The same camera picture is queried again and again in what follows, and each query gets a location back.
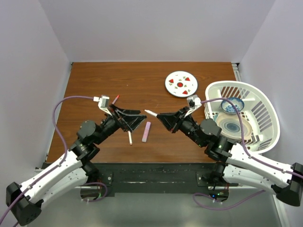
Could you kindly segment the pink highlighter pen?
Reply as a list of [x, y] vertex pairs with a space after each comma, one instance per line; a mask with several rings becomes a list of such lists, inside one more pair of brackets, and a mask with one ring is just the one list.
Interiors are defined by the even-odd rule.
[[147, 142], [150, 127], [151, 127], [151, 122], [147, 122], [144, 128], [142, 142]]

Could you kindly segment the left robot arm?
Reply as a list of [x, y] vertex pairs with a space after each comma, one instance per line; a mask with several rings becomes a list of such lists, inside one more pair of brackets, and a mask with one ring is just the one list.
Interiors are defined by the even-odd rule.
[[12, 182], [6, 188], [6, 205], [20, 226], [34, 221], [48, 203], [74, 187], [94, 185], [98, 170], [91, 159], [100, 151], [98, 145], [117, 130], [133, 132], [145, 119], [139, 110], [110, 105], [103, 108], [106, 118], [97, 124], [84, 121], [74, 143], [55, 162], [21, 184]]

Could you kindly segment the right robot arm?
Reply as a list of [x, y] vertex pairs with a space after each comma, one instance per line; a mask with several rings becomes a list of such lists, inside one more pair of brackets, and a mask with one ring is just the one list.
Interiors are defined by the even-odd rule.
[[227, 173], [227, 168], [237, 166], [248, 170], [257, 177], [248, 177], [246, 184], [263, 190], [269, 189], [276, 197], [291, 206], [299, 207], [303, 195], [303, 166], [274, 161], [254, 152], [223, 135], [222, 129], [209, 118], [198, 124], [184, 107], [174, 113], [160, 113], [156, 117], [171, 133], [181, 131], [199, 147], [205, 148], [205, 154], [223, 166], [211, 173], [211, 181], [217, 186], [223, 185], [229, 178], [237, 176]]

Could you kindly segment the white pen peach tip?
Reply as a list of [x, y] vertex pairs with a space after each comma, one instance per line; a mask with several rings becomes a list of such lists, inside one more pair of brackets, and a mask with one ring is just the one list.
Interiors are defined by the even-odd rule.
[[130, 131], [128, 131], [128, 138], [129, 138], [129, 144], [132, 145], [133, 140], [132, 140], [132, 133]]

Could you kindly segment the white pen black tip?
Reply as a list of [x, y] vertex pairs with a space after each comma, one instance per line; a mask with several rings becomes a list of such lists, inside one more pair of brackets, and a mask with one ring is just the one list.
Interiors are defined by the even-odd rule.
[[153, 112], [153, 111], [151, 111], [151, 110], [144, 110], [146, 113], [148, 113], [148, 114], [150, 114], [150, 115], [152, 115], [152, 116], [154, 116], [154, 117], [157, 117], [157, 113], [155, 113], [155, 112]]

